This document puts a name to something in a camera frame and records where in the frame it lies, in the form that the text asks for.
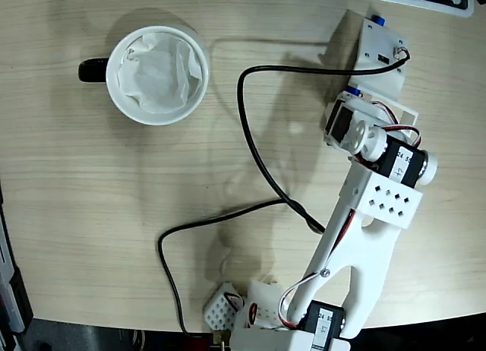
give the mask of white mug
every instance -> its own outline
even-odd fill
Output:
[[[120,69],[126,49],[139,37],[148,33],[170,33],[186,41],[194,49],[203,73],[202,83],[196,93],[188,99],[185,106],[167,113],[150,113],[140,108],[138,102],[120,91],[117,72]],[[109,58],[91,58],[81,62],[78,77],[86,83],[106,82],[113,103],[128,118],[145,125],[170,125],[191,114],[200,104],[207,90],[210,79],[210,57],[202,39],[190,28],[185,26],[149,26],[128,34],[118,42]]]

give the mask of tissue paper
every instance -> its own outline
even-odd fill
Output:
[[[183,107],[203,80],[192,46],[170,33],[148,33],[125,51],[118,82],[123,94],[151,113],[169,113]]]

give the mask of blue component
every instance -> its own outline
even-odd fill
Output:
[[[346,91],[356,96],[359,96],[359,94],[361,94],[361,90],[356,89],[355,87],[350,87],[349,85],[346,87]]]
[[[373,14],[371,20],[382,27],[385,25],[385,18],[382,18],[379,15]]]

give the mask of wooden table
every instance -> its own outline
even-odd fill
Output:
[[[275,194],[241,132],[235,86],[257,64],[353,64],[363,16],[378,11],[411,43],[401,102],[420,113],[423,148],[440,168],[402,231],[367,326],[486,311],[486,8],[470,19],[368,0],[0,0],[0,178],[14,254],[38,318],[178,330],[156,256],[172,226]],[[78,64],[107,56],[130,31],[181,23],[210,50],[200,107],[168,127],[131,122]],[[348,171],[323,144],[324,103],[339,77],[260,74],[248,80],[251,127],[269,169],[326,223]],[[188,328],[222,280],[283,286],[317,245],[291,210],[262,210],[174,235],[169,265]],[[343,272],[319,293],[340,303]]]

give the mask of black servo motor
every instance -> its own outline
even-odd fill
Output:
[[[311,351],[327,351],[331,340],[339,338],[343,320],[343,308],[313,300],[298,329],[314,334]]]
[[[424,151],[388,134],[387,148],[376,162],[369,165],[369,168],[414,188],[426,162],[427,154]]]

